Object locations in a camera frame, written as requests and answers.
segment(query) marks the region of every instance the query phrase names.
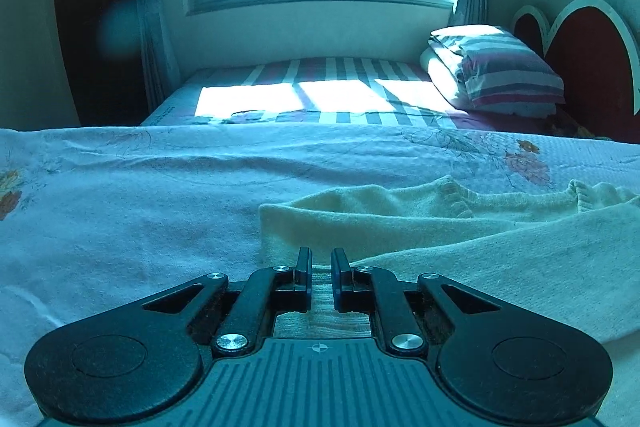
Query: bedspread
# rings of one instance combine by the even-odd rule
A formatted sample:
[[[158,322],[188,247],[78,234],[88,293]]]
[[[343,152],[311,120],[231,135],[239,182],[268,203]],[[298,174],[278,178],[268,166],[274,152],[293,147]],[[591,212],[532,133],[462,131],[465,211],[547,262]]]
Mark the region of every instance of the bedspread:
[[[447,174],[483,193],[543,194],[573,179],[639,193],[639,173],[638,145],[446,128],[0,130],[0,425],[41,418],[22,365],[47,331],[204,273],[241,280],[260,267],[260,204]],[[637,335],[607,349],[614,364],[640,357]],[[611,407],[638,392],[622,362]]]

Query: round pad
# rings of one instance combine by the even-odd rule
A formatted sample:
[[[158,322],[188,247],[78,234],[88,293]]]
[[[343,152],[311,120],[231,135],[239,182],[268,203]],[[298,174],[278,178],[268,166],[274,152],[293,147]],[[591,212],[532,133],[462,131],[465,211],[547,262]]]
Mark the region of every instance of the round pad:
[[[47,333],[24,363],[38,406],[74,425],[128,423],[171,406],[203,371],[177,316],[106,312]]]
[[[452,397],[496,423],[555,426],[595,413],[609,390],[605,349],[525,311],[465,316],[438,354]]]
[[[74,367],[88,377],[113,378],[130,373],[145,361],[141,343],[122,335],[103,335],[84,341],[71,355]]]
[[[535,337],[507,339],[494,347],[494,362],[507,375],[544,380],[564,369],[566,354],[556,344]]]

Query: striped pillow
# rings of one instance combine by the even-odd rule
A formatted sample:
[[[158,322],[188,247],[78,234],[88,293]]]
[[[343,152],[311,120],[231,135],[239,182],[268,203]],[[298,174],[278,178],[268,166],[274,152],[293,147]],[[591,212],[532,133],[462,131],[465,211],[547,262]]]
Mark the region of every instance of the striped pillow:
[[[503,28],[443,28],[431,33],[430,45],[453,77],[464,82],[474,107],[514,102],[564,103],[562,78]]]

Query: flower pattern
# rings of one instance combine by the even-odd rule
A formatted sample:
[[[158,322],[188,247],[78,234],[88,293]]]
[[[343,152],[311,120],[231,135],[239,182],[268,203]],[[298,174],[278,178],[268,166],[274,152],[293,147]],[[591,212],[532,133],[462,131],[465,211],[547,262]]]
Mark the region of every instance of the flower pattern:
[[[18,171],[9,171],[0,175],[0,221],[18,206],[22,192],[15,190],[19,181]]]
[[[551,181],[549,167],[532,152],[506,152],[504,161],[510,171],[517,172],[530,183],[548,185]]]
[[[539,147],[533,145],[529,140],[518,140],[518,146],[520,146],[523,151],[540,154]]]
[[[516,139],[501,132],[462,131],[459,129],[402,129],[409,142],[436,146],[464,160],[473,171],[479,164],[489,164],[506,174],[512,187],[512,172],[541,187],[551,185],[549,167],[540,159],[540,147],[529,140]]]

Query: ribbed plastic surface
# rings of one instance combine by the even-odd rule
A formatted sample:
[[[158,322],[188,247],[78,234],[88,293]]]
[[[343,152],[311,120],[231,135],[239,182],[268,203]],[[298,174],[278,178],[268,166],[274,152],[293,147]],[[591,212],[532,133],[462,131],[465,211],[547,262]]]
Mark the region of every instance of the ribbed plastic surface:
[[[59,422],[47,421],[47,427]],[[417,360],[372,338],[267,339],[255,355],[216,363],[149,427],[494,427],[453,403]],[[593,427],[584,420],[574,427]]]

